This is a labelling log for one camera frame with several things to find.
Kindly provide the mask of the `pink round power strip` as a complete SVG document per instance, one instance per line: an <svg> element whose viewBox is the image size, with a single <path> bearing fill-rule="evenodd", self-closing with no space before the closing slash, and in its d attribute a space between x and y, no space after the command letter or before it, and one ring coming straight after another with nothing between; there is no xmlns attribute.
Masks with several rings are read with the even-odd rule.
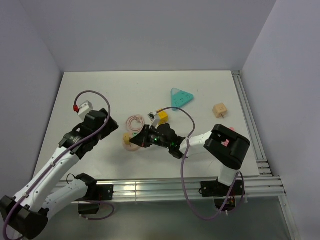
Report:
<svg viewBox="0 0 320 240"><path fill-rule="evenodd" d="M133 143L126 144L125 142L123 142L122 145L123 145L124 149L129 152L135 152L140 149L140 147L138 145L133 144Z"/></svg>

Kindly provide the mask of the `light yellow plug adapter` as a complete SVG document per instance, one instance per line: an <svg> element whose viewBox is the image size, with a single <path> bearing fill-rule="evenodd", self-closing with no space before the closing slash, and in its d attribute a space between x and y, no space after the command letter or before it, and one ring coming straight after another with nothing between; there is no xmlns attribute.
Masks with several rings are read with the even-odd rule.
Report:
<svg viewBox="0 0 320 240"><path fill-rule="evenodd" d="M123 142L124 142L125 145L130 145L131 144L131 142L130 142L131 135L130 135L129 132L124 133L122 139L123 139Z"/></svg>

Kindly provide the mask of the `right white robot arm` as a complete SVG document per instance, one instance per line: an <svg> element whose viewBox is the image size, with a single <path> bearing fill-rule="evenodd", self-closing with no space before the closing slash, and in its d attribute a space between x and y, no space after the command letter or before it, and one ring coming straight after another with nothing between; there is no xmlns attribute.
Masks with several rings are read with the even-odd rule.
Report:
<svg viewBox="0 0 320 240"><path fill-rule="evenodd" d="M251 145L246 137L222 124L190 138L177 135L168 123L158 127L145 125L129 142L141 148L156 145L168 149L168 153L176 159L210 153L222 164L216 183L216 189L222 195L233 190L233 181Z"/></svg>

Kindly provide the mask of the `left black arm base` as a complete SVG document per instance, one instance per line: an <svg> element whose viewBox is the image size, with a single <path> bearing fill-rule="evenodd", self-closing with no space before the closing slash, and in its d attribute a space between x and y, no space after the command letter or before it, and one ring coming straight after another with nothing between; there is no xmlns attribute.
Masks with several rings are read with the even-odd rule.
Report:
<svg viewBox="0 0 320 240"><path fill-rule="evenodd" d="M115 206L108 201L112 200L113 193L113 184L89 186L86 195L77 200L79 216L90 221L105 220L112 216L115 212ZM89 217L89 215L96 215L103 205L108 206L111 209L111 212L108 215L98 218Z"/></svg>

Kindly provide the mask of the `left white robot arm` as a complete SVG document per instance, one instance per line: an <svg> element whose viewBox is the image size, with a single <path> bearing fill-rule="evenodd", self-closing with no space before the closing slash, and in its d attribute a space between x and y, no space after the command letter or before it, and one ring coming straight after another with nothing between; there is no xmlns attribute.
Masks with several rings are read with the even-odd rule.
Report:
<svg viewBox="0 0 320 240"><path fill-rule="evenodd" d="M118 129L107 110L91 110L83 122L65 134L47 164L13 197L3 196L0 214L4 221L3 237L8 239L7 227L22 238L33 240L45 229L49 220L76 200L98 202L97 180L81 173L70 185L52 193L61 178L76 165L99 141Z"/></svg>

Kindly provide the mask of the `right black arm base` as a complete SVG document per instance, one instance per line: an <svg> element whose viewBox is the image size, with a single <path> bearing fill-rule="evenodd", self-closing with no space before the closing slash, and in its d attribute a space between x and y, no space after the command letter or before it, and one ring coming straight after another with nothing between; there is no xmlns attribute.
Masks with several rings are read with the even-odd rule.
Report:
<svg viewBox="0 0 320 240"><path fill-rule="evenodd" d="M215 181L201 181L199 193L204 198L208 197L218 197L226 198L230 187ZM236 197L241 197L239 204L243 201L245 197L245 188L242 180L236 180L231 193L228 197L226 204L224 205L223 212L233 211L237 207Z"/></svg>

